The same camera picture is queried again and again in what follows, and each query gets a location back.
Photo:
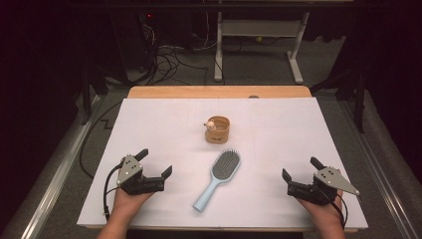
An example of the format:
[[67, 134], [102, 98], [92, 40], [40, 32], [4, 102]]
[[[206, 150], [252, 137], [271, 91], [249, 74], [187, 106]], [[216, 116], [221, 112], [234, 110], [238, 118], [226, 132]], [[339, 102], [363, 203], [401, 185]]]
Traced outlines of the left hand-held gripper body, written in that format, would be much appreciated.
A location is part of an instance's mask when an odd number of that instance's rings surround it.
[[116, 185], [129, 195], [163, 191], [165, 179], [162, 176], [144, 176], [141, 160], [142, 156], [127, 155], [122, 160]]

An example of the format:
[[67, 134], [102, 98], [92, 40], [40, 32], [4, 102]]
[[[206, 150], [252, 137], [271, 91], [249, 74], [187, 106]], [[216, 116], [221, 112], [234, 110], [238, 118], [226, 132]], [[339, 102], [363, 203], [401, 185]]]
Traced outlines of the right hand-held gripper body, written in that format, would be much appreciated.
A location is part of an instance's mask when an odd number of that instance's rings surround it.
[[294, 182], [287, 174], [287, 194], [315, 205], [328, 205], [335, 201], [339, 191], [359, 195], [360, 191], [335, 168], [328, 166], [314, 173], [314, 182]]

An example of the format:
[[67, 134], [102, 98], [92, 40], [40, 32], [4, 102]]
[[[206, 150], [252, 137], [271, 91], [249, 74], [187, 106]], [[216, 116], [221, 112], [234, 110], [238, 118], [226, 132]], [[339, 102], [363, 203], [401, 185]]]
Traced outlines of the light blue hairbrush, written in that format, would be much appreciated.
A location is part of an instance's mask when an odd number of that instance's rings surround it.
[[197, 198], [192, 207], [197, 212], [203, 212], [215, 189], [221, 183], [231, 180], [240, 166], [240, 154], [233, 149], [222, 151], [211, 168], [211, 181], [206, 189]]

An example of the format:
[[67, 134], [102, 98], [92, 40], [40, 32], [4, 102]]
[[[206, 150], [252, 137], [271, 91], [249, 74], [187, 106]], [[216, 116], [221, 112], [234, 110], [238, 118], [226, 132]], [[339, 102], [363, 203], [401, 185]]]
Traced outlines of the person's left hand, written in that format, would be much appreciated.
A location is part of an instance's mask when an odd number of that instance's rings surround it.
[[118, 189], [114, 194], [114, 203], [109, 221], [130, 222], [151, 196], [152, 193], [129, 195], [122, 189]]

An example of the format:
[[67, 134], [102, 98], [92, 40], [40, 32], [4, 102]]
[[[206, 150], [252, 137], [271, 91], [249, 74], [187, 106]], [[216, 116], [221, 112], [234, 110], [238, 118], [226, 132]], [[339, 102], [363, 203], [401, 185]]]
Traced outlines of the person's right hand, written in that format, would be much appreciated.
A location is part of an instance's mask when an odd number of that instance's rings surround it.
[[342, 228], [341, 216], [332, 205], [319, 206], [299, 199], [299, 204], [310, 214], [317, 229]]

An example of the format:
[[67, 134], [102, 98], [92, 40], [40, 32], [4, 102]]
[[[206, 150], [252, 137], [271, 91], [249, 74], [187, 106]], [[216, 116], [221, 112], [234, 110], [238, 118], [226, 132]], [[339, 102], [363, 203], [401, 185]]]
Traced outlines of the white table sheet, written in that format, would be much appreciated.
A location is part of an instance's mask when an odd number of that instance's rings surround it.
[[[214, 116], [230, 121], [223, 144], [205, 140], [204, 124]], [[282, 178], [285, 169], [300, 183], [313, 180], [311, 157], [342, 169], [319, 104], [296, 99], [127, 99], [121, 107], [78, 223], [105, 224], [104, 207], [116, 184], [111, 169], [128, 154], [147, 148], [146, 176], [168, 166], [165, 189], [142, 207], [132, 225], [143, 229], [310, 230], [307, 212]], [[211, 181], [211, 168], [224, 150], [236, 150], [240, 166], [215, 189], [203, 212], [192, 205]]]

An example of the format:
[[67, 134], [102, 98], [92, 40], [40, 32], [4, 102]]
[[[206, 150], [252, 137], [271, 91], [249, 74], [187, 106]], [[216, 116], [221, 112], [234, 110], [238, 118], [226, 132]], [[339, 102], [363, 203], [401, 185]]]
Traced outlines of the wooden cup with figurine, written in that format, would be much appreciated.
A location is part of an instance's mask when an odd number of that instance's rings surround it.
[[229, 139], [230, 121], [221, 116], [214, 116], [204, 124], [205, 140], [209, 143], [223, 144]]

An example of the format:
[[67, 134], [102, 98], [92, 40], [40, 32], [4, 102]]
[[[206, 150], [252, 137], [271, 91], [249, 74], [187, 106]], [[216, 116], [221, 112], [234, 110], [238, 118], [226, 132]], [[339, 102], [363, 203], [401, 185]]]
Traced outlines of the black stand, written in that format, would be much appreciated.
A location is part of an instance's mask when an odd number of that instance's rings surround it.
[[353, 122], [360, 133], [363, 129], [365, 75], [357, 68], [343, 70], [341, 73], [330, 74], [329, 77], [310, 87], [312, 94], [322, 89], [336, 89], [335, 97], [339, 101], [354, 100]]
[[85, 65], [82, 70], [82, 99], [84, 119], [82, 125], [86, 125], [92, 114], [91, 89], [99, 96], [106, 96], [108, 87], [106, 77], [97, 65]]

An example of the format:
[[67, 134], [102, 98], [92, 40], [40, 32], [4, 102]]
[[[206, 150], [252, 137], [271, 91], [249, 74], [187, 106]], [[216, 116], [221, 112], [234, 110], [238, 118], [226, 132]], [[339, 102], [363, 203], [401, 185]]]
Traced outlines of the dark equipment with red light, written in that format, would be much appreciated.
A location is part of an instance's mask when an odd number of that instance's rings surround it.
[[148, 28], [135, 12], [111, 15], [124, 66], [129, 70], [151, 69], [153, 47], [145, 38]]

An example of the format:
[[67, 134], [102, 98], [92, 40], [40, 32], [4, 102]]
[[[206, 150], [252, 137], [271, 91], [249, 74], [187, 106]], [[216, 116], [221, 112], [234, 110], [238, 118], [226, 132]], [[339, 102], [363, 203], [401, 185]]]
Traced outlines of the white metal stand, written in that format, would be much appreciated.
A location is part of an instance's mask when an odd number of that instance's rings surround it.
[[297, 54], [303, 35], [308, 24], [309, 12], [302, 14], [301, 20], [277, 21], [277, 20], [228, 20], [223, 18], [223, 13], [217, 14], [217, 41], [215, 55], [214, 81], [222, 82], [223, 77], [223, 52], [222, 39], [224, 37], [270, 37], [270, 38], [294, 38], [295, 45], [291, 51], [287, 51], [287, 59], [290, 64], [294, 80], [298, 85], [304, 83], [300, 67], [297, 62]]

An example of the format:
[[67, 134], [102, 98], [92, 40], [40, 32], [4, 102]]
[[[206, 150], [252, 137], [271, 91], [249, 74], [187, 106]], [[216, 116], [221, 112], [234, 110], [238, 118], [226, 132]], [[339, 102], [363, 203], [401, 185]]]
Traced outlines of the aluminium floor rail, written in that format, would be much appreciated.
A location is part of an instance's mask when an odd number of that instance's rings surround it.
[[60, 196], [82, 147], [83, 140], [94, 123], [94, 117], [98, 114], [103, 102], [103, 97], [95, 96], [90, 103], [92, 114], [84, 119], [82, 113], [79, 113], [65, 133], [14, 217], [13, 224], [18, 229], [14, 239], [37, 239], [39, 236]]
[[395, 228], [400, 239], [422, 239], [422, 185], [404, 161], [374, 106], [364, 108], [363, 132], [360, 132], [351, 104], [339, 104], [358, 138], [370, 178], [380, 193], [378, 198], [387, 210], [385, 214], [375, 210], [375, 223], [383, 218], [394, 222], [393, 226], [371, 225], [370, 230], [387, 233], [387, 238], [391, 238], [389, 230]]

